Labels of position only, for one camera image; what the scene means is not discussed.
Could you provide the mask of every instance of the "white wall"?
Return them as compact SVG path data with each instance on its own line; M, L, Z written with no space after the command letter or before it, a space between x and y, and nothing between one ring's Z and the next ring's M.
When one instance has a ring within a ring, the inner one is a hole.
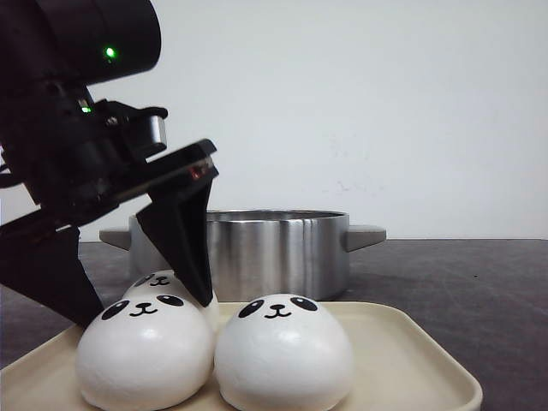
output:
M548 238L546 0L154 4L158 66L92 94L167 107L170 150L213 140L210 208L348 211L391 238ZM10 195L5 217L24 210Z

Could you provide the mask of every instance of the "dark gray table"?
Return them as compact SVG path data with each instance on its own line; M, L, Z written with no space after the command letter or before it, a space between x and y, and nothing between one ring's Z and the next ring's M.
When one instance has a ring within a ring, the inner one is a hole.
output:
M125 252L83 243L80 258L105 304L129 286ZM548 410L548 241L387 241L351 254L338 300L408 313L479 380L484 411ZM2 366L71 324L9 289L1 313Z

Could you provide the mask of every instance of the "stainless steel pot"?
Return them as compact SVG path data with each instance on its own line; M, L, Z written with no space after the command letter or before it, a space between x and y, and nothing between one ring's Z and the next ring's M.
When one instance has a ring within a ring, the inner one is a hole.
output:
M324 300L343 292L348 252L386 239L380 227L348 221L348 214L335 211L209 211L211 280L218 299L291 293ZM129 229L102 230L99 237L129 250L131 278L170 268L135 216Z

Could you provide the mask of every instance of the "panda face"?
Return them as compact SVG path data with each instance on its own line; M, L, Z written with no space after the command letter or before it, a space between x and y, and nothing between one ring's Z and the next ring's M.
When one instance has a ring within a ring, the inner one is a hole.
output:
M243 307L238 313L238 318L261 316L265 319L285 319L295 311L313 313L318 311L318 305L300 295L267 295Z
M174 278L175 276L173 275L172 271L159 271L137 280L130 288L148 288L169 285L173 283Z
M123 300L146 295L179 295L186 300L192 298L181 280L175 276L172 270L154 272L137 280L123 295Z
M103 321L107 321L119 314L127 314L129 317L133 318L140 317L141 315L154 314L158 312L158 308L155 307L157 306L157 301L172 307L184 306L184 300L174 295L156 295L152 298L154 298L156 301L136 301L135 303L132 303L131 300L118 301L117 303L104 310L103 314L101 315L101 319Z

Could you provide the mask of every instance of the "gray handle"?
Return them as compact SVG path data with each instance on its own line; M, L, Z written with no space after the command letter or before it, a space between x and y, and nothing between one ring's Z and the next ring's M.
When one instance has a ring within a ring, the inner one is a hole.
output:
M386 229L376 225L351 225L346 233L346 251L351 252L386 240Z
M106 242L122 250L129 250L131 247L131 234L126 228L101 229L99 231L99 238L102 242Z

